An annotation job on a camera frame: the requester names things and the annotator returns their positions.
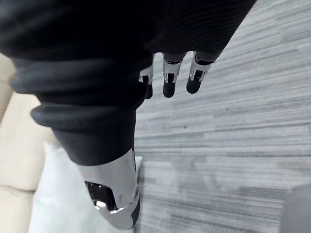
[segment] white cloth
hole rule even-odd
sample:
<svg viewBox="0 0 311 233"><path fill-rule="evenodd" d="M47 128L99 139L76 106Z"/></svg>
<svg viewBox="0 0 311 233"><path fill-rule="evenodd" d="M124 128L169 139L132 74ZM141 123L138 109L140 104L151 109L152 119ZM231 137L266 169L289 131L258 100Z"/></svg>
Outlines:
<svg viewBox="0 0 311 233"><path fill-rule="evenodd" d="M29 233L118 233L94 208L76 165L64 149L47 144L34 196Z"/></svg>

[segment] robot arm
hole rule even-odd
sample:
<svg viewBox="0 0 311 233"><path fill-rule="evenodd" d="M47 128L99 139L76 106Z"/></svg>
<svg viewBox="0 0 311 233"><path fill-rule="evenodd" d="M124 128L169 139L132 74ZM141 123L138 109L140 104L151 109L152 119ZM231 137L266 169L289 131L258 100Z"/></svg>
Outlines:
<svg viewBox="0 0 311 233"><path fill-rule="evenodd" d="M170 98L185 53L196 51L187 85L195 93L254 2L135 0L120 7L118 1L0 0L0 52L18 72L12 87L38 97L32 117L53 129L94 207L116 228L131 228L139 215L134 131L136 109L152 95L152 54L164 52L163 93ZM188 4L208 20L189 14ZM174 15L178 27L171 21L176 6L184 13ZM121 25L116 17L124 19ZM207 26L200 43L196 23Z"/></svg>

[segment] black sleeve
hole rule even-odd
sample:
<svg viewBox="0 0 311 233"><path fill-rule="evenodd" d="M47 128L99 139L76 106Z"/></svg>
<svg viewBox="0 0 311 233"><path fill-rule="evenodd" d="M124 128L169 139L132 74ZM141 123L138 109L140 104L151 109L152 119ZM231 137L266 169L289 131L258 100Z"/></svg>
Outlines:
<svg viewBox="0 0 311 233"><path fill-rule="evenodd" d="M161 33L152 2L0 0L0 52L17 68L11 85L38 97L32 117L78 164L133 146L146 92L139 72L152 63L143 45Z"/></svg>

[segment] floor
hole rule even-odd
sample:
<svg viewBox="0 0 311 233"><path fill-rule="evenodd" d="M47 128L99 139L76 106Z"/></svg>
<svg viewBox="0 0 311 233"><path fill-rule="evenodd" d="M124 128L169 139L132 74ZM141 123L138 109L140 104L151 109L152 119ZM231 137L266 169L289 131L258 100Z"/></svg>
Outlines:
<svg viewBox="0 0 311 233"><path fill-rule="evenodd" d="M311 2L259 0L209 71L186 92L138 110L141 233L277 233L287 191L311 183Z"/></svg>

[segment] cream sofa cushion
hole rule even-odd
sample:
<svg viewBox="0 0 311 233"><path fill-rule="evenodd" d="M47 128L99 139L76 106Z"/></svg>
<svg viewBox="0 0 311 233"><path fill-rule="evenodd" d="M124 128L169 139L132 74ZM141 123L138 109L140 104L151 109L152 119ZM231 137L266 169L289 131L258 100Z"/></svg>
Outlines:
<svg viewBox="0 0 311 233"><path fill-rule="evenodd" d="M8 80L15 72L11 60L0 53L0 123L12 95Z"/></svg>
<svg viewBox="0 0 311 233"><path fill-rule="evenodd" d="M51 130L30 116L36 97L14 93L0 125L0 186L36 190Z"/></svg>
<svg viewBox="0 0 311 233"><path fill-rule="evenodd" d="M26 233L33 205L33 192L0 187L0 231Z"/></svg>

